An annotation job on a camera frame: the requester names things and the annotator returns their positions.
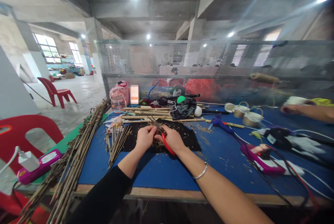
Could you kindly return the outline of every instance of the small woven basket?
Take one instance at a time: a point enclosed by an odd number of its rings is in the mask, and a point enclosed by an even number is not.
[[[243,118],[245,113],[249,111],[249,105],[247,102],[242,101],[239,103],[239,105],[237,105],[234,109],[233,115],[237,118]]]
[[[257,109],[261,111],[261,114],[251,112],[252,109]],[[258,107],[252,107],[248,112],[245,113],[244,119],[242,122],[246,126],[255,127],[263,119],[263,110]]]

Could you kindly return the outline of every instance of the green ball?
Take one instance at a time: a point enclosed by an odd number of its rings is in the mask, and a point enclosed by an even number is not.
[[[183,101],[185,101],[185,96],[180,96],[180,97],[177,98],[177,103],[178,104],[183,102]]]

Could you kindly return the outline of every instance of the hand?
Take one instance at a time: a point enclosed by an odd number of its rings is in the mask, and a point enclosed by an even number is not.
[[[152,146],[153,136],[156,133],[156,126],[146,126],[138,130],[136,149],[142,151],[143,153]]]
[[[172,149],[173,152],[175,152],[176,155],[178,155],[178,153],[186,147],[181,139],[180,134],[176,130],[170,129],[168,126],[163,125],[162,128],[167,133],[166,142],[168,146]],[[161,135],[157,134],[154,136],[154,138],[162,143],[164,142]]]
[[[288,114],[299,114],[298,111],[299,105],[287,105],[281,107],[281,112],[288,113]]]

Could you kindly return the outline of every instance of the red scissors handle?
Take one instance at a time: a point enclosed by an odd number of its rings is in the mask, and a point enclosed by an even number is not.
[[[165,147],[167,148],[167,150],[170,152],[171,155],[175,155],[175,152],[173,152],[173,151],[171,150],[171,148],[170,148],[170,147],[168,146],[168,144],[167,144],[165,134],[162,133],[161,136],[162,136],[162,140],[164,141],[164,144],[165,144]]]

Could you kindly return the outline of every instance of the bundle of sticks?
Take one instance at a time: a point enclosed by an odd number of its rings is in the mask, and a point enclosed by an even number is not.
[[[131,126],[125,126],[119,125],[117,131],[116,127],[114,126],[112,128],[112,133],[106,133],[105,134],[105,142],[107,143],[106,151],[109,153],[109,162],[108,162],[108,169],[111,169],[112,165],[115,163],[115,160],[117,159],[121,149],[123,148],[123,145],[125,143],[125,140],[131,133]]]
[[[21,218],[18,224],[29,222],[34,211],[38,207],[45,194],[57,184],[52,200],[55,205],[51,211],[49,223],[64,223],[67,211],[72,202],[72,196],[76,190],[78,180],[86,159],[92,138],[100,126],[103,111],[107,106],[107,100],[104,99],[97,105],[90,116],[84,120],[79,134],[69,143],[69,148],[57,164],[53,166],[47,178],[42,185],[30,198],[29,202],[22,209]]]
[[[135,116],[123,115],[122,119],[144,119],[141,121],[125,121],[125,123],[137,123],[137,122],[151,122],[147,116],[153,116],[154,118],[165,119],[168,121],[174,121],[173,117],[169,114],[170,108],[152,108],[149,106],[142,106],[138,108],[126,107],[125,111],[127,113],[133,113]],[[206,121],[203,118],[194,118],[194,115],[189,115],[189,119],[175,120],[174,122],[183,121]]]

